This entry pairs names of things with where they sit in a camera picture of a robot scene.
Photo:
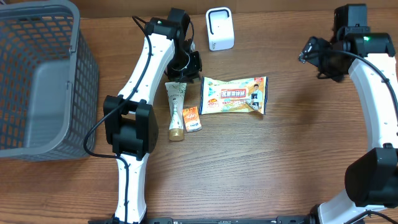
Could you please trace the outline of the white gold cosmetic tube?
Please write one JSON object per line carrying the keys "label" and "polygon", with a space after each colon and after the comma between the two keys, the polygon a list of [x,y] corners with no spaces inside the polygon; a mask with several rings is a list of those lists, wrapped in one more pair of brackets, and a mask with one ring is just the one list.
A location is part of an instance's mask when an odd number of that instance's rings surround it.
{"label": "white gold cosmetic tube", "polygon": [[165,87],[170,107],[169,139],[171,141],[182,141],[184,140],[182,110],[187,84],[167,82],[165,83]]}

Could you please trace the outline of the small orange white packet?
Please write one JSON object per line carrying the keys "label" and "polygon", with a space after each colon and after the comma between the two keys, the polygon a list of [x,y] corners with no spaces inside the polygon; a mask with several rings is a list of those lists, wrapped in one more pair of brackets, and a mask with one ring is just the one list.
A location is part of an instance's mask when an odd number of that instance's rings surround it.
{"label": "small orange white packet", "polygon": [[185,129],[187,130],[187,132],[194,132],[202,129],[198,108],[196,106],[183,109],[182,112],[185,123]]}

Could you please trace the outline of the yellow white snack bag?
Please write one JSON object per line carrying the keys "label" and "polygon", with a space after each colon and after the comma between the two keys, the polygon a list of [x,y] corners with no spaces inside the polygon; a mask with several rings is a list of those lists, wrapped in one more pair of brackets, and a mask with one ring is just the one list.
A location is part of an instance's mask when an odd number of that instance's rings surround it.
{"label": "yellow white snack bag", "polygon": [[267,77],[221,81],[202,78],[199,114],[266,113]]}

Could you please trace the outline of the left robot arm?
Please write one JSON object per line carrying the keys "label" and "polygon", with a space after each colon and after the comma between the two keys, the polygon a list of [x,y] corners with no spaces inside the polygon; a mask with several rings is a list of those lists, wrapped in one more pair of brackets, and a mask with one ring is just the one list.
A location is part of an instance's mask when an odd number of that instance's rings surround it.
{"label": "left robot arm", "polygon": [[106,140],[117,157],[119,199],[110,223],[143,223],[146,165],[159,137],[153,101],[164,75],[176,85],[199,78],[202,64],[187,30],[193,26],[183,9],[166,19],[153,17],[141,26],[144,46],[139,61],[117,96],[103,104]]}

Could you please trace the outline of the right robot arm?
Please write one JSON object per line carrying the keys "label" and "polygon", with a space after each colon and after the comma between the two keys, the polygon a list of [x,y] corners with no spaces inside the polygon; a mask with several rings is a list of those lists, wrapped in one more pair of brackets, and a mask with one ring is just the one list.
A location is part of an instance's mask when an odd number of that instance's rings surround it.
{"label": "right robot arm", "polygon": [[367,6],[347,4],[334,11],[333,37],[311,37],[300,53],[302,63],[318,68],[319,79],[336,82],[349,75],[363,109],[368,150],[345,172],[345,188],[315,205],[306,216],[277,217],[278,223],[364,223],[382,210],[397,207],[396,51],[387,33],[372,33]]}

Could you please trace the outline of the white barcode scanner stand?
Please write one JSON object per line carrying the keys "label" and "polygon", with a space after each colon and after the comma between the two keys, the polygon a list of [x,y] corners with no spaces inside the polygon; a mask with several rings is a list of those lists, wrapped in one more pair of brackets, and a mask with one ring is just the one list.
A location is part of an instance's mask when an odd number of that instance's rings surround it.
{"label": "white barcode scanner stand", "polygon": [[205,15],[208,44],[211,51],[228,50],[234,47],[234,27],[228,7],[209,9]]}

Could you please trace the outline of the grey plastic shopping basket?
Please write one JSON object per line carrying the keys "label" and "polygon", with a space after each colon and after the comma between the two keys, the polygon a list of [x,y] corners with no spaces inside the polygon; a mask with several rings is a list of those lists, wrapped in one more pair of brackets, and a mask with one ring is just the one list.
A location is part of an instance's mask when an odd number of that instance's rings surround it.
{"label": "grey plastic shopping basket", "polygon": [[1,157],[80,159],[95,143],[99,68],[70,1],[1,6]]}

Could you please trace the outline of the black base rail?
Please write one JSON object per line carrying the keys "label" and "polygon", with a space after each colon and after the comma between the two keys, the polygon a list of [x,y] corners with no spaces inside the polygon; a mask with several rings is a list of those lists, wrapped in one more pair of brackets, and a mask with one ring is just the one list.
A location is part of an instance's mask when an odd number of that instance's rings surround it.
{"label": "black base rail", "polygon": [[266,219],[173,219],[144,218],[142,224],[316,224],[314,216],[279,216]]}

